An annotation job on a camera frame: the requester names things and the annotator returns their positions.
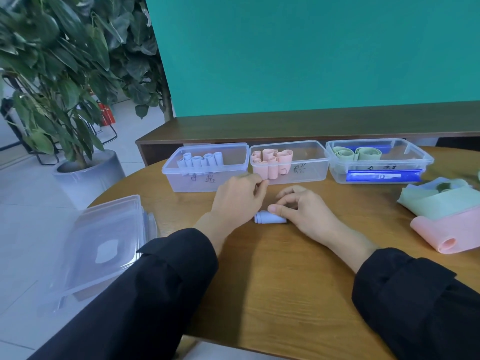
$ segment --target pink paper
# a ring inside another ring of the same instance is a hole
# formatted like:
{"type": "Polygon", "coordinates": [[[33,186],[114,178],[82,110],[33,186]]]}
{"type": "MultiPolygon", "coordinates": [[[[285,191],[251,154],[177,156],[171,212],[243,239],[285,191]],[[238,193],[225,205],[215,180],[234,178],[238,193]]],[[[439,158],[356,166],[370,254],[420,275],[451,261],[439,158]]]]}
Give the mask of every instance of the pink paper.
{"type": "Polygon", "coordinates": [[[288,164],[285,164],[285,165],[279,165],[278,166],[278,172],[281,175],[284,175],[284,174],[287,174],[288,172],[290,172],[290,167],[292,166],[291,162],[292,162],[292,158],[293,158],[293,151],[284,150],[284,151],[278,152],[276,154],[276,157],[278,158],[279,163],[288,163],[288,164]]]}
{"type": "MultiPolygon", "coordinates": [[[[276,164],[278,162],[279,162],[279,159],[276,156],[270,157],[270,159],[268,159],[268,164],[276,164]]],[[[276,180],[278,176],[279,176],[279,166],[278,165],[268,166],[268,179],[276,180]]]]}
{"type": "Polygon", "coordinates": [[[268,179],[268,162],[262,162],[260,158],[255,158],[253,162],[262,165],[262,166],[252,166],[253,172],[259,174],[261,176],[261,179],[267,180],[268,179]]]}
{"type": "Polygon", "coordinates": [[[274,156],[275,150],[273,150],[273,149],[263,149],[261,151],[261,153],[263,155],[263,161],[268,162],[268,159],[270,159],[271,157],[274,156]]]}
{"type": "Polygon", "coordinates": [[[251,157],[252,159],[260,159],[260,161],[262,161],[262,151],[260,150],[252,151],[251,157]]]}
{"type": "Polygon", "coordinates": [[[418,216],[410,226],[441,254],[455,254],[480,246],[480,206],[437,221],[418,216]]]}

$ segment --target gray planter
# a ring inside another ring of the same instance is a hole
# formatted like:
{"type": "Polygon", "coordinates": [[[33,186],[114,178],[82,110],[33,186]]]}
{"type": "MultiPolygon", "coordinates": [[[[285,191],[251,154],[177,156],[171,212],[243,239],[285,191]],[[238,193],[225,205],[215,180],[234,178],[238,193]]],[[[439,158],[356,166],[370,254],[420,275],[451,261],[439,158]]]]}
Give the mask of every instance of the gray planter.
{"type": "Polygon", "coordinates": [[[53,169],[53,176],[78,210],[84,210],[100,194],[125,178],[122,166],[113,150],[95,151],[92,165],[78,170],[76,162],[62,161],[53,169]]]}

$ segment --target black sleeve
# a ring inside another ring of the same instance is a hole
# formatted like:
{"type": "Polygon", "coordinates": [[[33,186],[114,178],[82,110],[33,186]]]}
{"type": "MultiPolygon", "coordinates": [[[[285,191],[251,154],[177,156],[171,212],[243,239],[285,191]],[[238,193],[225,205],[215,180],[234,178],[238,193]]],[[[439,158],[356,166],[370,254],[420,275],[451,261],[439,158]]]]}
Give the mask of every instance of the black sleeve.
{"type": "Polygon", "coordinates": [[[480,294],[456,274],[395,248],[358,271],[352,301],[399,359],[480,359],[480,294]]]}
{"type": "Polygon", "coordinates": [[[218,269],[194,228],[157,238],[31,360],[171,359],[218,269]]]}

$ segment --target green board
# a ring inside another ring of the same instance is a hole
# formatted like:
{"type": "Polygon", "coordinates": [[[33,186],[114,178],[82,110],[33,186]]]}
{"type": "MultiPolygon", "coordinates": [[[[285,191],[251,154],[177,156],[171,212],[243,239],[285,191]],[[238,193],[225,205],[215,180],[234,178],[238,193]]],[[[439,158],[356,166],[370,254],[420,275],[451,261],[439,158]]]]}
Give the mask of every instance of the green board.
{"type": "Polygon", "coordinates": [[[480,100],[480,0],[147,0],[177,116],[480,100]]]}

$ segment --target person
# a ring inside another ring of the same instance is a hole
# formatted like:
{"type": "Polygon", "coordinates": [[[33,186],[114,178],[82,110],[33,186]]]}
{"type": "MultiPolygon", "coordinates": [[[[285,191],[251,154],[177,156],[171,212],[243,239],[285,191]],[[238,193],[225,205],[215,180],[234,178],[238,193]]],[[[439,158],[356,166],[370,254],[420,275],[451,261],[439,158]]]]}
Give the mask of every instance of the person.
{"type": "MultiPolygon", "coordinates": [[[[257,174],[220,186],[210,212],[193,227],[144,245],[141,258],[30,359],[171,359],[217,271],[225,238],[261,208],[267,186],[257,174]]],[[[285,188],[277,199],[270,212],[352,269],[355,307],[397,358],[479,358],[480,295],[454,272],[379,248],[304,187],[285,188]]]]}

